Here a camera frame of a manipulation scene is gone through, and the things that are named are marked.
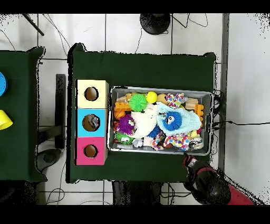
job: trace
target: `blue box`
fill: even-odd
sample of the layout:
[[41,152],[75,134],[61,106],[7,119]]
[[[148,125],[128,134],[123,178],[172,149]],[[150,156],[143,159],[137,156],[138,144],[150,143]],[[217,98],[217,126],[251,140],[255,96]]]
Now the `blue box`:
[[[78,109],[78,137],[105,137],[107,130],[107,109]],[[82,126],[83,118],[86,115],[94,114],[100,119],[100,126],[97,130],[89,132]]]

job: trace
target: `purple pom pom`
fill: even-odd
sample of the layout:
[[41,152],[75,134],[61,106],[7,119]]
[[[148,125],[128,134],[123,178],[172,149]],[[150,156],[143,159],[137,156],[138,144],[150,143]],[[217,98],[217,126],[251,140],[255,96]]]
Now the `purple pom pom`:
[[135,123],[130,114],[120,117],[118,131],[127,135],[132,135]]

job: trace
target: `gray plastic bin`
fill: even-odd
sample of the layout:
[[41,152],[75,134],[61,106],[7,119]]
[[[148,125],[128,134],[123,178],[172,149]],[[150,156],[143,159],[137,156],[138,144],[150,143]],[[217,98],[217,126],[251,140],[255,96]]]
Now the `gray plastic bin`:
[[137,152],[137,153],[164,153],[164,154],[184,154],[184,152],[178,151],[176,147],[165,148],[164,150],[155,151],[150,146],[144,146],[140,148],[132,147],[132,149],[124,149],[124,145],[114,143],[114,132],[113,132],[113,109],[114,103],[117,98],[125,96],[129,92],[137,92],[140,94],[146,94],[149,91],[154,91],[157,94],[177,94],[184,93],[184,96],[196,98],[199,101],[199,104],[204,106],[204,115],[202,122],[202,131],[200,133],[201,137],[204,140],[204,147],[199,150],[185,151],[192,155],[207,155],[211,150],[211,132],[212,132],[212,123],[213,123],[213,106],[214,98],[211,92],[202,92],[202,91],[186,91],[186,90],[172,90],[172,89],[151,89],[151,88],[139,88],[139,87],[112,87],[110,90],[110,107],[109,107],[109,119],[108,119],[108,148],[112,151],[121,151],[121,152]]

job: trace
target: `table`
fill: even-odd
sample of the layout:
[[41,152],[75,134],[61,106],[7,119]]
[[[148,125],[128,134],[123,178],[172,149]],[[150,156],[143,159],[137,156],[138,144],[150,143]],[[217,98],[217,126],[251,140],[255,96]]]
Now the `table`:
[[46,181],[35,166],[37,150],[37,62],[44,48],[0,51],[0,72],[8,82],[0,109],[13,125],[0,130],[0,180]]
[[[183,155],[109,151],[104,166],[74,165],[75,80],[106,80],[111,86],[213,92],[216,56],[86,52],[82,43],[69,50],[66,181],[121,180],[185,182]],[[198,156],[209,162],[210,154]]]

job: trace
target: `yellow box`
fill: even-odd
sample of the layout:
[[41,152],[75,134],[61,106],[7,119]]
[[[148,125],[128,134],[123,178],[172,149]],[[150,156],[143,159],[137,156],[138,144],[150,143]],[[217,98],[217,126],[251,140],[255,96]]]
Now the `yellow box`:
[[78,108],[108,108],[109,84],[105,80],[77,80]]

